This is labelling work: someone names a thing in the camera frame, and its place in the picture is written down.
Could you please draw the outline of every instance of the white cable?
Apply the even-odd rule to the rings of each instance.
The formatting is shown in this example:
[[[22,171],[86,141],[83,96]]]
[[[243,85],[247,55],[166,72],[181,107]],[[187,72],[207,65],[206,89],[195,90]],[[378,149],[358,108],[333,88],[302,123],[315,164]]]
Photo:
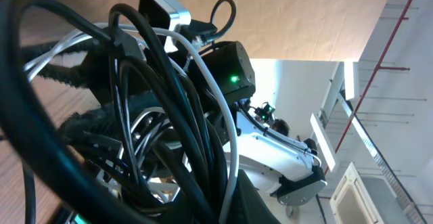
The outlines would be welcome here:
[[[147,143],[149,143],[149,139],[150,139],[150,136],[152,136],[152,135],[155,135],[155,133],[156,132],[158,132],[158,129],[161,127],[161,126],[163,126],[163,125],[166,125],[166,124],[168,124],[168,123],[170,123],[170,120],[169,119],[166,119],[166,120],[164,120],[164,122],[161,122],[161,123],[158,123],[157,125],[155,125],[155,127],[146,135],[146,138],[144,139],[144,142],[143,142],[143,145],[141,146],[141,149],[145,149],[145,147],[146,147],[146,145],[147,145]],[[135,150],[135,154],[137,154],[138,153],[138,150],[139,150],[139,148],[137,148],[136,150]]]
[[[134,120],[133,124],[131,125],[131,133],[135,130],[135,128],[138,126],[138,124],[141,122],[141,120],[143,120],[143,118],[148,115],[150,112],[159,112],[159,113],[164,113],[165,111],[162,107],[158,107],[158,106],[154,106],[151,108],[146,108],[144,109],[140,115],[138,115],[138,117]]]
[[[315,156],[314,154],[311,154],[311,156],[317,160],[317,162],[319,163],[319,167],[322,166],[322,161],[319,159],[319,157]]]
[[[152,136],[152,131],[150,131],[145,137],[144,137],[144,145],[147,145],[147,142],[149,141],[149,139],[150,139],[150,136]],[[118,158],[119,159],[121,159],[122,158],[122,155],[123,155],[123,148],[122,149],[120,149],[121,150],[121,152],[119,152],[119,155],[118,155]],[[138,151],[139,151],[140,149],[139,148],[137,148],[137,149],[135,149],[135,152],[134,152],[134,155],[135,156],[137,156],[137,154],[138,154]]]
[[[108,26],[108,23],[97,23],[95,24],[99,28],[105,28]],[[125,31],[134,31],[137,32],[137,29],[134,26],[128,25],[128,24],[121,24],[119,27]],[[82,32],[78,29],[73,30],[72,32],[69,32],[66,36],[62,38],[53,49],[48,51],[47,53],[44,53],[43,55],[40,55],[39,57],[27,62],[24,65],[24,71],[30,70],[33,68],[33,70],[28,75],[28,80],[31,81],[48,63],[51,61],[58,53],[62,52],[68,47],[71,47],[77,43],[80,43],[81,41],[90,39],[91,37],[87,34],[82,35],[80,37],[76,37],[80,35]],[[137,37],[134,37],[134,39],[137,40],[137,42],[143,46],[147,46],[146,43]]]
[[[96,179],[96,181],[97,181],[100,185],[102,185],[102,186],[104,186],[104,187],[106,187],[106,188],[108,188],[108,189],[116,190],[116,191],[119,192],[119,193],[120,193],[120,191],[121,191],[121,188],[120,188],[119,185],[114,185],[114,184],[111,184],[111,183],[107,183],[107,182],[105,182],[103,179]]]
[[[237,182],[237,172],[239,170],[239,153],[237,152],[237,134],[235,122],[230,113],[229,106],[225,101],[223,93],[219,89],[217,82],[214,80],[213,76],[209,72],[208,67],[205,65],[202,57],[200,57],[194,46],[179,33],[165,30],[163,28],[154,28],[154,31],[157,35],[170,36],[176,39],[178,42],[182,43],[182,45],[188,50],[188,52],[193,56],[194,61],[200,69],[200,72],[202,72],[204,78],[206,79],[206,82],[209,84],[210,90],[214,93],[215,99],[221,108],[221,112],[223,113],[224,121],[227,125],[227,130],[229,132],[231,151],[229,180],[227,182],[227,189],[225,190],[223,206],[221,208],[221,213],[219,217],[219,223],[225,223],[229,214],[231,200],[233,198],[233,193],[235,191]]]
[[[140,113],[140,115],[138,115],[138,117],[134,120],[133,124],[131,125],[131,133],[133,133],[134,129],[138,126],[138,124],[141,122],[141,120],[143,120],[143,118],[147,114],[149,114],[150,112],[165,113],[164,109],[162,109],[161,107],[158,107],[158,106],[144,109]],[[117,158],[122,159],[123,152],[124,152],[123,145],[120,145],[119,152],[117,153]]]
[[[182,144],[179,141],[165,143],[165,146],[167,146],[170,150],[176,150],[176,149],[182,148]]]
[[[158,195],[161,198],[162,203],[167,203],[168,202],[167,196],[165,196],[165,194],[162,193],[160,190],[158,190],[158,189],[151,189],[150,191],[152,191],[156,195]]]

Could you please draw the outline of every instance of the white ceiling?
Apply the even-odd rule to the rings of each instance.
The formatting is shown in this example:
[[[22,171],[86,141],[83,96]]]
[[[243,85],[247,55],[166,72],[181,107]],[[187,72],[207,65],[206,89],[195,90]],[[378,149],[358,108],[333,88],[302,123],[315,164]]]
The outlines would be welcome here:
[[[404,5],[407,0],[388,0],[388,7]],[[386,8],[382,16],[398,17],[403,9]],[[379,71],[364,99],[359,114],[367,132],[382,151],[385,159],[411,194],[427,222],[433,222],[433,0],[414,0],[384,59],[383,66],[409,67],[408,72]],[[360,91],[365,88],[397,20],[380,20],[359,62]],[[329,137],[336,145],[347,120],[343,113],[333,113],[329,125],[336,132]],[[365,149],[355,130],[348,132],[338,157],[343,166],[355,162],[358,170],[377,175],[375,162]],[[343,167],[328,173],[329,185],[322,193],[330,196]]]
[[[251,59],[256,74],[254,107],[263,102],[275,105],[275,116],[290,127],[290,137],[311,136],[312,113],[317,113],[336,62]]]

